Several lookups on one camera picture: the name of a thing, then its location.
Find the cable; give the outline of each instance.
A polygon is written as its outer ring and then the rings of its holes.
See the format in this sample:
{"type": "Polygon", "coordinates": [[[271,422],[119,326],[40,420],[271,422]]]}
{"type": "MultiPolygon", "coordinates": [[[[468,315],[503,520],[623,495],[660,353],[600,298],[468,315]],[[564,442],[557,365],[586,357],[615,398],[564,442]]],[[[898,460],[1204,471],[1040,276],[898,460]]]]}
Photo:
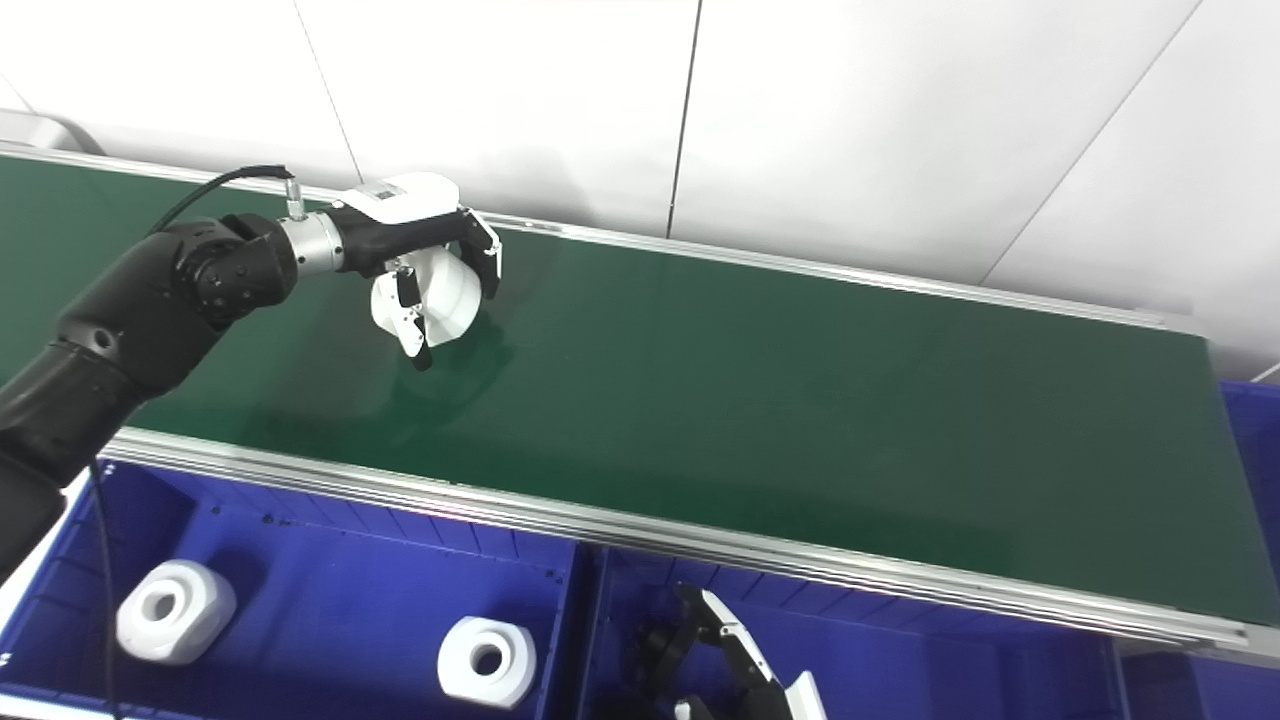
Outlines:
{"type": "Polygon", "coordinates": [[[115,694],[115,574],[111,571],[111,538],[106,532],[106,505],[102,502],[102,470],[97,459],[88,464],[88,488],[93,496],[93,512],[97,515],[97,539],[102,551],[102,584],[106,589],[106,612],[102,620],[102,694],[108,711],[114,720],[124,720],[120,702],[115,694]]]}
{"type": "Polygon", "coordinates": [[[165,213],[159,220],[156,220],[156,224],[151,225],[151,229],[147,231],[147,234],[157,233],[165,229],[166,227],[169,227],[169,223],[174,220],[174,218],[180,215],[182,211],[186,210],[187,208],[191,208],[197,200],[209,195],[215,188],[219,188],[233,179],[241,179],[241,178],[292,179],[293,173],[287,170],[284,165],[246,165],[243,168],[234,169],[229,173],[223,173],[216,178],[206,182],[205,184],[187,193],[186,197],[179,200],[177,205],[170,208],[168,213],[165,213]]]}

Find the hole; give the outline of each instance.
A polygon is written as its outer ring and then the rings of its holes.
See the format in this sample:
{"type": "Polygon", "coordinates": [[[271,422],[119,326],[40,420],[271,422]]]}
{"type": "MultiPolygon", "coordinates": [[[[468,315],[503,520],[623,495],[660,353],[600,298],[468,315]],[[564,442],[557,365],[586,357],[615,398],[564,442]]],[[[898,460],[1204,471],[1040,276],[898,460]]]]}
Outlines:
{"type": "Polygon", "coordinates": [[[498,646],[483,644],[471,651],[471,669],[477,675],[493,675],[502,665],[502,650],[498,646]]]}
{"type": "Polygon", "coordinates": [[[177,603],[178,598],[172,592],[154,594],[142,605],[142,616],[152,623],[164,620],[173,612],[177,603]]]}

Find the white wall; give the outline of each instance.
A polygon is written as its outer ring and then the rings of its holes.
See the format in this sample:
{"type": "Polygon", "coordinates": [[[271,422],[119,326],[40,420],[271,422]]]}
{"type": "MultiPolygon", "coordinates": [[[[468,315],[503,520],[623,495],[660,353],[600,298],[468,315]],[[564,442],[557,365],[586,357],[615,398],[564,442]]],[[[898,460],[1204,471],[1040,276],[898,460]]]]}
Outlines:
{"type": "Polygon", "coordinates": [[[1274,0],[14,5],[0,108],[108,154],[436,169],[650,234],[700,5],[675,237],[1187,313],[1224,374],[1280,360],[1274,0]]]}

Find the blue plastic tray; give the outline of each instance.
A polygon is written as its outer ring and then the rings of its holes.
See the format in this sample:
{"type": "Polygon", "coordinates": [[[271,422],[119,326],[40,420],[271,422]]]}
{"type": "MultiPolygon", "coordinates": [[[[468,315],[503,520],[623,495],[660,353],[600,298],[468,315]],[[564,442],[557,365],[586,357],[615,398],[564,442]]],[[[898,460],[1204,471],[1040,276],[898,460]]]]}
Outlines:
{"type": "MultiPolygon", "coordinates": [[[[1068,630],[749,570],[607,550],[580,719],[635,697],[630,648],[655,614],[680,618],[671,585],[709,588],[739,616],[790,685],[813,670],[832,720],[1123,720],[1111,641],[1068,630]]],[[[698,646],[676,696],[731,697],[719,651],[698,646]]]]}
{"type": "MultiPolygon", "coordinates": [[[[116,655],[131,716],[512,719],[552,716],[575,583],[572,541],[120,464],[105,482],[116,600],[159,562],[221,573],[239,609],[193,665],[116,655]],[[530,629],[539,678],[513,711],[445,697],[440,641],[465,615],[530,629]]],[[[104,708],[108,616],[97,527],[74,509],[8,630],[0,692],[104,708]]]]}
{"type": "Polygon", "coordinates": [[[1174,653],[1124,662],[1133,720],[1275,720],[1280,671],[1174,653]]]}
{"type": "Polygon", "coordinates": [[[1249,479],[1271,568],[1280,580],[1280,387],[1222,383],[1231,433],[1249,479]]]}

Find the white hexagonal nut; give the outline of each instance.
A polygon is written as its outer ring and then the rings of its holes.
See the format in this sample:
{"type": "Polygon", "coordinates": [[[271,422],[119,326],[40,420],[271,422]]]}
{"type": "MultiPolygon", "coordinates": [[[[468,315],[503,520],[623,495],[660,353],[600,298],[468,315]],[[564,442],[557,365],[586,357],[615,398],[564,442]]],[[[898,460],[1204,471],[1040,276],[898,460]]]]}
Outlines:
{"type": "Polygon", "coordinates": [[[198,659],[236,614],[225,578],[191,560],[169,560],[142,578],[115,614],[115,639],[150,662],[187,665],[198,659]]]}
{"type": "Polygon", "coordinates": [[[444,694],[511,710],[534,684],[538,650],[527,629],[467,616],[444,635],[436,675],[444,694]]]}

